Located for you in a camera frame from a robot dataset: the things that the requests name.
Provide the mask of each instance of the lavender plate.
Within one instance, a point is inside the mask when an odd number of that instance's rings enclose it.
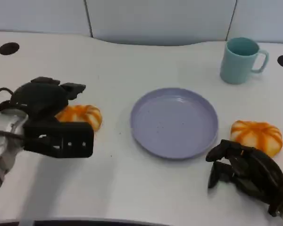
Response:
[[[152,91],[131,111],[133,137],[163,158],[186,159],[209,149],[218,131],[213,106],[202,96],[179,88]]]

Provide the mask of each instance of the orange pumpkin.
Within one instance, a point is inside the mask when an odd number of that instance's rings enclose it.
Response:
[[[94,131],[98,131],[102,123],[100,110],[92,105],[67,106],[56,115],[56,118],[61,122],[85,121]]]
[[[236,121],[232,125],[231,140],[244,146],[255,147],[270,157],[279,153],[283,146],[279,129],[266,122]]]

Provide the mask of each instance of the teal mug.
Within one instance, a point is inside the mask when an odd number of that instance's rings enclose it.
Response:
[[[252,69],[259,53],[265,55],[261,68]],[[231,84],[246,82],[251,73],[261,73],[269,60],[268,52],[261,50],[259,45],[251,39],[234,38],[225,45],[220,76],[223,81]]]

